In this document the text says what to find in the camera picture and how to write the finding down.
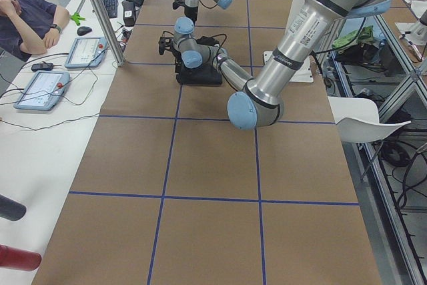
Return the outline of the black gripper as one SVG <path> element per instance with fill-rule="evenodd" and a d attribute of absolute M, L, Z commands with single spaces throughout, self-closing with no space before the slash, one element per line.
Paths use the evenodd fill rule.
<path fill-rule="evenodd" d="M 172 3 L 173 10 L 179 7 L 184 8 L 184 15 L 194 23 L 197 21 L 199 0 L 174 0 Z"/>
<path fill-rule="evenodd" d="M 158 52 L 163 55 L 166 51 L 171 52 L 175 58 L 175 73 L 181 73 L 183 67 L 183 61 L 181 53 L 175 49 L 173 45 L 174 34 L 169 31 L 162 31 L 161 37 L 158 41 Z"/>

